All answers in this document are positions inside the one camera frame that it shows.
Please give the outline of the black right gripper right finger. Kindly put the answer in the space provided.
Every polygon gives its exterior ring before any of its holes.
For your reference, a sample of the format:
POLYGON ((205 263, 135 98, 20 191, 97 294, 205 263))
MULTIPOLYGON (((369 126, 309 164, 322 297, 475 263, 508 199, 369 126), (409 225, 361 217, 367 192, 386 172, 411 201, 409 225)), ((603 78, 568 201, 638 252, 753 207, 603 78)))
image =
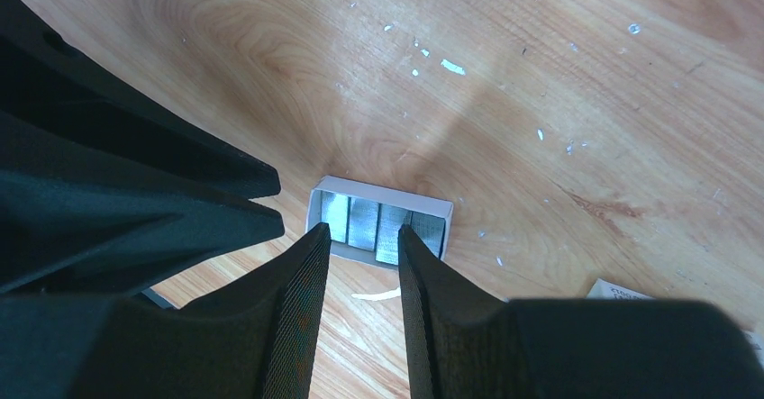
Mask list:
POLYGON ((760 398, 738 325, 691 300, 513 299, 398 233, 414 398, 760 398))

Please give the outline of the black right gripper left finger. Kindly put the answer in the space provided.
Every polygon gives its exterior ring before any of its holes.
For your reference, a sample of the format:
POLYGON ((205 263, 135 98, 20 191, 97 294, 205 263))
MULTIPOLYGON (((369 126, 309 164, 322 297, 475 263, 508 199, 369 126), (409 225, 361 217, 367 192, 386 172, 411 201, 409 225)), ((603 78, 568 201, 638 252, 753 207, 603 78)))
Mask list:
POLYGON ((330 260, 315 225, 176 309, 119 295, 1 301, 4 398, 306 398, 330 260))

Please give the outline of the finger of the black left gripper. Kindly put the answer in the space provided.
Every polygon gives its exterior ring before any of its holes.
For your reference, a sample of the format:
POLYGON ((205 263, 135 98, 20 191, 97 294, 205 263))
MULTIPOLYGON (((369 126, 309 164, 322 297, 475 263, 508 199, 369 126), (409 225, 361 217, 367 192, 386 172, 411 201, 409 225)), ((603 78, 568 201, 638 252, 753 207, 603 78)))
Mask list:
POLYGON ((134 295, 283 232, 277 211, 178 177, 93 183, 5 171, 1 290, 134 295))
POLYGON ((1 109, 85 147, 247 199, 281 190, 269 164, 123 82, 22 0, 1 0, 1 109))

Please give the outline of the grey staple strips tray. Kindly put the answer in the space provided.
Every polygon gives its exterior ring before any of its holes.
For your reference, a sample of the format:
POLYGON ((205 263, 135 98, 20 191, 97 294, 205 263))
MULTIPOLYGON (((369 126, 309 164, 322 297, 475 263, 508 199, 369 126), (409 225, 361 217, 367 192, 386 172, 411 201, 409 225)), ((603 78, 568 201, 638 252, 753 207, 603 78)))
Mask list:
POLYGON ((444 259, 453 211, 451 201, 325 176, 310 193, 305 228, 326 223, 333 256, 396 269, 398 232, 404 225, 444 259))

